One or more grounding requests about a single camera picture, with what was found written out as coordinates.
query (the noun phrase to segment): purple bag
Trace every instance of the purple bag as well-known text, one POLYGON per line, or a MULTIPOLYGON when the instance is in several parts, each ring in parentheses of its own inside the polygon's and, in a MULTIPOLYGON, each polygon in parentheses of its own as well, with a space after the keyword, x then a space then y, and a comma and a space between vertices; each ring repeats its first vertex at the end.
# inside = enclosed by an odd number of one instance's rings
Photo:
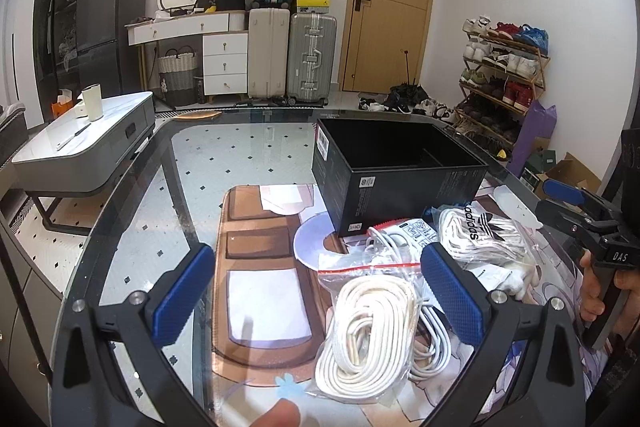
POLYGON ((531 154, 533 141, 537 137, 551 138, 556 128, 556 121, 558 121, 558 115, 555 105, 545 109, 538 100, 531 102, 522 124, 522 130, 513 147, 511 161, 507 164, 507 170, 516 178, 522 174, 524 164, 531 154))

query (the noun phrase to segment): hand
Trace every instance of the hand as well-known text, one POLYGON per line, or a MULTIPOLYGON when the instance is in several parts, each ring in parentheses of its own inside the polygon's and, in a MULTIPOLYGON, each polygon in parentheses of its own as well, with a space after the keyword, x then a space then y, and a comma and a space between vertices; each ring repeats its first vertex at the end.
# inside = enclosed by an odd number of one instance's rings
MULTIPOLYGON (((600 281, 591 268, 591 252, 585 252, 580 259, 580 266, 584 268, 584 279, 580 288, 580 297, 582 297, 580 317, 587 322, 593 322, 598 315, 604 313, 604 303, 599 296, 602 291, 600 281)), ((640 316, 640 271, 618 270, 613 282, 617 288, 630 291, 625 307, 612 330, 626 339, 640 316)))
POLYGON ((276 405, 251 424, 251 427, 298 427, 300 411, 289 400, 278 400, 276 405))

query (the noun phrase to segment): blue textured pad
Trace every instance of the blue textured pad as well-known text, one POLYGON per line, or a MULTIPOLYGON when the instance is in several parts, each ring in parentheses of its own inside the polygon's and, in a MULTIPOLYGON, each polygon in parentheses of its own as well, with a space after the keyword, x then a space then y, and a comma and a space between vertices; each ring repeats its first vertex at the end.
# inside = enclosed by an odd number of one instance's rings
POLYGON ((175 343, 198 299, 213 277, 216 256, 204 246, 182 272, 154 312, 151 338, 156 347, 175 343))
POLYGON ((420 267, 460 341, 479 347, 484 339, 482 313, 433 244, 422 250, 420 267))
POLYGON ((575 206, 584 203, 584 196, 580 188, 565 185, 556 180, 546 180, 542 185, 542 191, 554 200, 566 201, 575 206))

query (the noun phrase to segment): open cardboard box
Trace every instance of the open cardboard box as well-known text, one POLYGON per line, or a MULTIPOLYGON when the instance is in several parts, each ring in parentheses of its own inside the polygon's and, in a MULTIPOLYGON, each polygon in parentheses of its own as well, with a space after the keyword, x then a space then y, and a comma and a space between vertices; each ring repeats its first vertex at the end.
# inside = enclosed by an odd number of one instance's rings
MULTIPOLYGON (((537 174, 537 177, 542 182, 552 179, 572 187, 586 188, 591 192, 596 192, 602 183, 600 178, 571 153, 567 153, 563 160, 560 160, 555 167, 546 173, 537 174)), ((545 193, 542 191, 542 183, 536 188, 535 195, 541 200, 546 199, 545 193)))

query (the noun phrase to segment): open black box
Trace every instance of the open black box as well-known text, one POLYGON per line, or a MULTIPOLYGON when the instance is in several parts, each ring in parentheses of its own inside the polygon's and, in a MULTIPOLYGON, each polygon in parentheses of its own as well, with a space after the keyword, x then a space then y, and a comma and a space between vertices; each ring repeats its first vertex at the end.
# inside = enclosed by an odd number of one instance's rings
POLYGON ((486 170, 431 123, 318 120, 312 171, 340 237, 472 201, 486 170))

